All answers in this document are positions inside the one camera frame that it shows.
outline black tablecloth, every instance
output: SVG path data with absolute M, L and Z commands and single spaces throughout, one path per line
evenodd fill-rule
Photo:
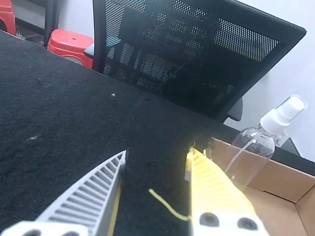
M 188 147 L 237 131 L 0 32 L 0 230 L 34 220 L 85 173 L 127 149 L 114 235 L 187 235 L 148 193 L 188 213 Z M 312 162 L 274 158 L 313 174 Z

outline dust speck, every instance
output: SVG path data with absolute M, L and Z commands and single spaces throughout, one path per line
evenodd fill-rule
M 35 136 L 31 136 L 27 139 L 27 141 L 32 141 L 32 140 L 37 140 L 38 139 L 38 135 Z

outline white wall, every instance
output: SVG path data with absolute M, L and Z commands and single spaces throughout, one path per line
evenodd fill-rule
M 45 28 L 45 8 L 26 0 L 12 0 L 15 17 Z
M 314 0 L 242 0 L 255 8 L 304 27 L 306 36 L 243 97 L 240 122 L 226 125 L 242 130 L 256 126 L 262 115 L 278 106 L 292 93 L 304 97 L 309 108 L 287 129 L 301 155 L 315 161 L 310 143 L 315 133 L 315 1 Z
M 94 38 L 92 0 L 60 1 L 59 28 Z

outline yellow thread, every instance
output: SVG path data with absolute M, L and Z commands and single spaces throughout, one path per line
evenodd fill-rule
M 157 199 L 160 203 L 162 203 L 168 210 L 170 213 L 172 213 L 176 218 L 183 220 L 183 221 L 188 221 L 191 219 L 191 216 L 184 216 L 180 213 L 178 213 L 176 210 L 174 210 L 171 205 L 163 198 L 161 197 L 159 194 L 157 194 L 153 189 L 149 189 L 149 193 L 152 194 L 152 196 Z

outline chair armrest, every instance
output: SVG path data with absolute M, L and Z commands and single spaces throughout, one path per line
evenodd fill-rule
M 117 37 L 108 37 L 106 41 L 106 53 L 108 53 L 111 48 L 115 47 L 120 42 L 121 40 Z M 94 43 L 84 50 L 84 55 L 88 56 L 89 58 L 94 57 Z
M 88 56 L 89 58 L 94 57 L 94 43 L 84 50 L 84 55 Z
M 235 121 L 240 121 L 242 119 L 243 114 L 243 99 L 241 98 L 238 100 L 234 106 L 229 110 L 227 113 L 227 117 L 230 117 L 231 119 Z

